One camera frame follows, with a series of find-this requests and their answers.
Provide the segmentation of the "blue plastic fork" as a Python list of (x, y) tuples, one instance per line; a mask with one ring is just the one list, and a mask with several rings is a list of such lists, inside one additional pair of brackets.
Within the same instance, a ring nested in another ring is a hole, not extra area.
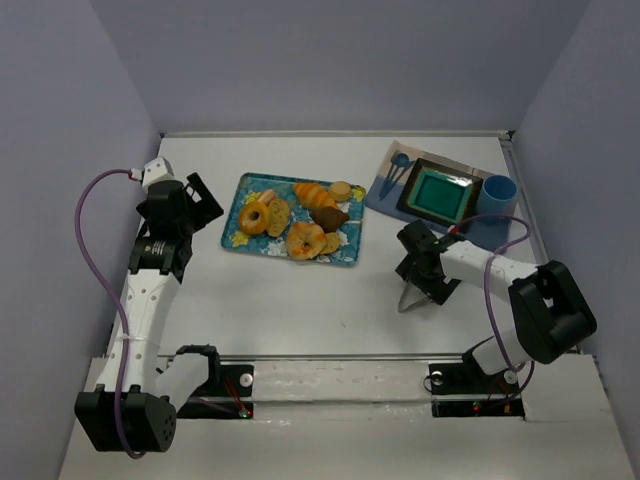
[(399, 174), (402, 168), (402, 165), (403, 165), (402, 154), (401, 153), (395, 154), (390, 161), (388, 172), (380, 188), (380, 192), (379, 192), (380, 199), (385, 198), (390, 192), (390, 190), (393, 188), (395, 183), (397, 182), (396, 177)]

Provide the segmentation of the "tan bread slice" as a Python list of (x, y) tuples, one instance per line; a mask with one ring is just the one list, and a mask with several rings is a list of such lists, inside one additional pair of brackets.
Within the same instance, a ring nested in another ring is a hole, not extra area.
[(325, 236), (326, 244), (320, 251), (320, 255), (330, 255), (338, 250), (341, 246), (340, 235), (337, 232), (328, 232), (325, 234)]

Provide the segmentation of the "metal rail bar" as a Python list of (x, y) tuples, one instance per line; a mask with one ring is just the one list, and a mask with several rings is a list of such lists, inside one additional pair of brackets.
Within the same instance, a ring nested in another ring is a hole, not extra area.
[(220, 355), (222, 362), (254, 361), (458, 361), (462, 353), (380, 353), (380, 354), (239, 354)]

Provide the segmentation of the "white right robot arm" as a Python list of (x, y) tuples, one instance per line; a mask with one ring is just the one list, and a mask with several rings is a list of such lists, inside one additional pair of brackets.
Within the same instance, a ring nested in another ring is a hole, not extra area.
[(445, 394), (479, 388), (528, 362), (548, 365), (593, 335), (596, 319), (569, 269), (511, 260), (476, 246), (452, 228), (442, 237), (420, 220), (397, 235), (406, 255), (395, 271), (423, 293), (420, 305), (443, 305), (462, 282), (483, 291), (492, 336), (460, 362), (434, 367), (428, 378)]

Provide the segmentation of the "orange twisted ring bread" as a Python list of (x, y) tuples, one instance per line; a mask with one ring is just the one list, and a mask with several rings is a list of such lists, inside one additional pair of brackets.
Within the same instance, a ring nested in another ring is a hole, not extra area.
[(288, 255), (296, 261), (315, 258), (326, 245), (327, 236), (323, 229), (317, 224), (308, 222), (294, 223), (285, 240)]

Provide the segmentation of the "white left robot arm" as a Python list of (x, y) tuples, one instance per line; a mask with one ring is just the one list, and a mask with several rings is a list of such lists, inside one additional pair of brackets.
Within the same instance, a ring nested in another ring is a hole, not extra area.
[(150, 168), (122, 173), (143, 187), (145, 198), (137, 207), (143, 223), (123, 291), (109, 294), (120, 324), (107, 362), (93, 389), (77, 395), (74, 412), (95, 450), (140, 459), (169, 449), (186, 404), (206, 406), (226, 419), (248, 420), (253, 413), (224, 377), (212, 345), (184, 345), (166, 370), (157, 370), (160, 341), (192, 256), (193, 236), (221, 217), (222, 207), (197, 173), (186, 181)]

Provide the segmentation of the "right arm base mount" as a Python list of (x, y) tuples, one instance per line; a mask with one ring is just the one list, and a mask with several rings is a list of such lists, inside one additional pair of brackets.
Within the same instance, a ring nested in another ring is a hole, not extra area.
[(509, 369), (488, 375), (471, 354), (430, 363), (423, 387), (435, 418), (525, 418), (518, 375)]

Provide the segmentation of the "small pale round roll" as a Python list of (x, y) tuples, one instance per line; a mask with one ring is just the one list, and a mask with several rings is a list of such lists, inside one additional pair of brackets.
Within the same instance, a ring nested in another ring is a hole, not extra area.
[(264, 190), (259, 197), (257, 198), (257, 201), (268, 206), (275, 198), (277, 197), (275, 191), (273, 189), (268, 189), (268, 190)]

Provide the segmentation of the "blue plastic cup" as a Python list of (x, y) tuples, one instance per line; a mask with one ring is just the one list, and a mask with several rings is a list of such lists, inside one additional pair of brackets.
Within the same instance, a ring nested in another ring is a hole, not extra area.
[(476, 203), (480, 215), (511, 215), (514, 212), (519, 188), (508, 176), (492, 175), (482, 184)]

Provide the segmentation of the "small round tan bun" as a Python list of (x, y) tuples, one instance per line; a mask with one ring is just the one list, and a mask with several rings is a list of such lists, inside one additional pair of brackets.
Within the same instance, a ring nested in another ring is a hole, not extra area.
[(345, 181), (332, 183), (328, 188), (328, 193), (337, 203), (345, 202), (353, 196), (352, 186)]

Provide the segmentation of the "green square plate dark rim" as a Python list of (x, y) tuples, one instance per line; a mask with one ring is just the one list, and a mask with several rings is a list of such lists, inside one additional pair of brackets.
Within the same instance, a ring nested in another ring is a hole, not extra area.
[(399, 196), (399, 211), (443, 226), (472, 216), (483, 179), (471, 173), (418, 159)]

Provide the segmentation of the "metal serving tongs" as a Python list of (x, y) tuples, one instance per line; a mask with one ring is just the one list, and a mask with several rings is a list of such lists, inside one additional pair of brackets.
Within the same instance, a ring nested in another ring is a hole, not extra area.
[(397, 311), (400, 314), (409, 313), (433, 303), (434, 301), (429, 294), (422, 292), (413, 284), (405, 282), (398, 301)]

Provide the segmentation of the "orange striped croissant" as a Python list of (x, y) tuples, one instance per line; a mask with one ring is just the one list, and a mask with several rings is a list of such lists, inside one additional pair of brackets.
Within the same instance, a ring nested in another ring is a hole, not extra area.
[(316, 182), (299, 182), (293, 185), (293, 191), (299, 203), (307, 209), (316, 210), (325, 207), (338, 208), (329, 192)]

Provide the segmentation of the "blue floral serving tray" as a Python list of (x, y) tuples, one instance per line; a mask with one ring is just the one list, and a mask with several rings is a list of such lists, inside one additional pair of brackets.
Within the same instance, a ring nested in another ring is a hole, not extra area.
[[(229, 209), (229, 215), (221, 235), (221, 246), (225, 250), (237, 253), (290, 259), (285, 246), (290, 227), (296, 222), (313, 222), (310, 210), (300, 204), (294, 193), (293, 186), (295, 183), (319, 183), (325, 189), (330, 186), (329, 181), (256, 172), (244, 173), (240, 177)], [(315, 262), (331, 263), (343, 267), (352, 267), (358, 262), (366, 190), (362, 186), (355, 184), (351, 184), (351, 188), (352, 197), (346, 202), (338, 203), (339, 209), (350, 217), (345, 224), (337, 229), (340, 247), (332, 253), (315, 257)], [(277, 199), (282, 199), (288, 203), (290, 209), (288, 225), (279, 237), (271, 237), (266, 232), (256, 236), (249, 236), (242, 232), (239, 227), (240, 212), (243, 207), (252, 201), (257, 201), (259, 195), (269, 189), (275, 192)]]

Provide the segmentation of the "brown bread slice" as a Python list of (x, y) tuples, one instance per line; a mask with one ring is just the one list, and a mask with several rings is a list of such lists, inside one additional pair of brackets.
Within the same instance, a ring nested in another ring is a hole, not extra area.
[(270, 223), (266, 229), (267, 234), (272, 238), (282, 235), (290, 218), (290, 207), (287, 201), (276, 198), (269, 203), (269, 219)]

